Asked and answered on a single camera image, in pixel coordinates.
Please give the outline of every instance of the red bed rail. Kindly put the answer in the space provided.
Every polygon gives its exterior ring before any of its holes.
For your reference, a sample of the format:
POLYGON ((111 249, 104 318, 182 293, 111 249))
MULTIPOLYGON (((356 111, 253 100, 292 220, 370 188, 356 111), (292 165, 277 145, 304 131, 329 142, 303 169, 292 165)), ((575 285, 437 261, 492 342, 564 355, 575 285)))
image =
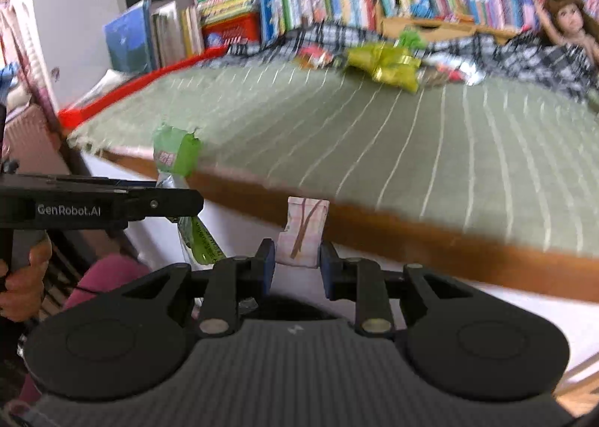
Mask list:
POLYGON ((127 82, 126 84, 116 88, 114 91, 106 94, 103 97, 95 100, 88 106, 83 108, 65 108, 58 112, 58 120, 61 122, 62 128, 65 130, 74 130, 77 126, 94 117, 99 112, 104 111, 110 105, 124 99, 127 96, 145 88, 148 84, 156 81, 156 79, 174 72, 175 70, 186 69, 202 60, 209 60, 211 58, 222 57, 226 54, 227 47, 216 47, 209 48, 201 55, 195 55, 194 57, 187 58, 181 62, 177 62, 172 66, 163 67, 162 69, 154 70, 153 72, 138 77, 133 81, 127 82))

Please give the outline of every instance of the doll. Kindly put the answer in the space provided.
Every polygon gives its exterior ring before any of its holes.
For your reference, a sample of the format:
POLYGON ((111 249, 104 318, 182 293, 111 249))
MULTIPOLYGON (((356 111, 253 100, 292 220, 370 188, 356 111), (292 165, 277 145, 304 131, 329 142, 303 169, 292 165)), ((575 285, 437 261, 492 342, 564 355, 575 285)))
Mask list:
POLYGON ((591 65, 599 66, 599 24, 585 12, 583 0, 534 1, 541 40, 549 45, 572 43, 586 50, 591 65))

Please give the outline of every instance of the doll hair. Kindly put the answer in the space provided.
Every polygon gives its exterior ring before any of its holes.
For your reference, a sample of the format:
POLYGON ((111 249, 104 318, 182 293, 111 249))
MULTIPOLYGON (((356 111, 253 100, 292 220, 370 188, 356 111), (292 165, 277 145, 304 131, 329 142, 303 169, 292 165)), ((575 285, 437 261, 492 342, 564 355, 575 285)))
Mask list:
MULTIPOLYGON (((551 22, 553 23, 555 29, 561 32, 561 28, 559 28, 558 23, 558 12, 564 6, 568 6, 569 4, 575 4, 578 7, 580 10, 580 15, 582 15, 583 29, 599 43, 599 23, 597 23, 597 21, 595 21, 591 15, 586 13, 585 2, 583 0, 545 0, 543 7, 551 16, 551 22)), ((547 45, 553 45, 543 28, 541 28, 539 35, 541 40, 547 45)))

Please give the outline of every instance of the yellow candy wrapper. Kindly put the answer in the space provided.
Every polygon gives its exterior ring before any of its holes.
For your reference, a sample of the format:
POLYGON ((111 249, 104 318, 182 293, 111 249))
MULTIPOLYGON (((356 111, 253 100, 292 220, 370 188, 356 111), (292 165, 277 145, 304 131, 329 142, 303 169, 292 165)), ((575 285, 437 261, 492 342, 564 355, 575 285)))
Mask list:
POLYGON ((418 91, 420 59, 405 47, 368 43, 348 49, 347 65, 368 72, 377 82, 394 85, 411 93, 418 91))

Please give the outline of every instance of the wooden bed frame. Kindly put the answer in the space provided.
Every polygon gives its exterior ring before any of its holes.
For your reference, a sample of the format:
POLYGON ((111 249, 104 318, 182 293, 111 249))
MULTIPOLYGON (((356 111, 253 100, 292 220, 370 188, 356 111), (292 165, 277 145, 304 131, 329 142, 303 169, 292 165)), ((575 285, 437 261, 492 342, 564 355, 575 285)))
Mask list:
MULTIPOLYGON (((102 156, 143 176, 157 176, 152 161, 112 153, 102 156)), ((203 172, 194 173, 188 183, 208 201, 281 227, 287 222, 288 196, 301 196, 292 190, 267 189, 203 172)), ((418 262, 465 280, 599 302, 599 259, 504 245, 334 202, 324 238, 400 263, 418 262)))

